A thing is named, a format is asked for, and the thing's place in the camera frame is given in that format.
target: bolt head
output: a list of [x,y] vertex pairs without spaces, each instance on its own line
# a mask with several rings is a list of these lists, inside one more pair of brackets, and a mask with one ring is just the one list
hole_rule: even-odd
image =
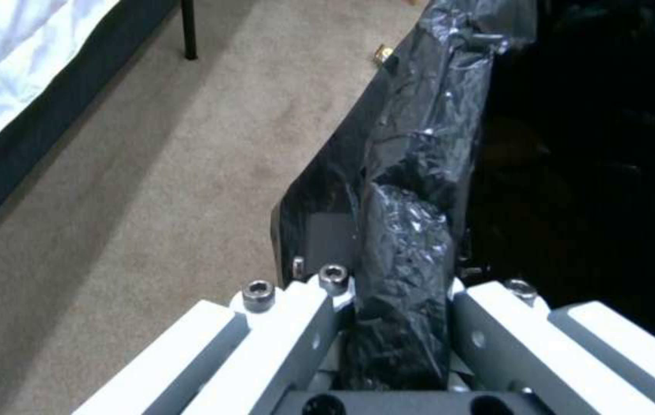
[[243,305],[249,312],[264,312],[275,302],[274,284],[265,280],[255,280],[243,287]]
[[533,302],[535,302],[535,299],[537,299],[537,289],[527,281],[512,278],[504,281],[504,287],[506,287],[506,289],[508,289],[512,294],[516,295],[518,299],[529,305],[532,305]]
[[348,270],[337,263],[328,263],[320,268],[319,281],[320,286],[328,294],[332,296],[343,294],[348,290]]

